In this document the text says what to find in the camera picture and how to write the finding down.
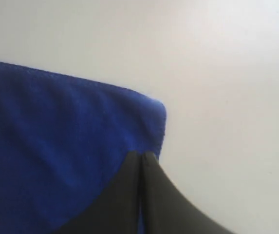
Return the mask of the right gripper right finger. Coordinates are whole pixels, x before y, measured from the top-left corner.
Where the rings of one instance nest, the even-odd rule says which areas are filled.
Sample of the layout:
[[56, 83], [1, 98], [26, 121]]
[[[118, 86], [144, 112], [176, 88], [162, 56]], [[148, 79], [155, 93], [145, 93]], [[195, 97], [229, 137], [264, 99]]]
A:
[[142, 212], [146, 234], [230, 234], [190, 203], [152, 152], [142, 155]]

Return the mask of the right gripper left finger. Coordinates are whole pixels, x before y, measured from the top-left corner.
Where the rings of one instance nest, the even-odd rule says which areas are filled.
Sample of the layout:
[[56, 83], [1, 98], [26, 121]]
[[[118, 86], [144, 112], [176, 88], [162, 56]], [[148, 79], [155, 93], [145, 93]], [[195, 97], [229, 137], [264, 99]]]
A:
[[136, 234], [141, 157], [129, 152], [109, 185], [92, 204], [63, 225], [60, 234]]

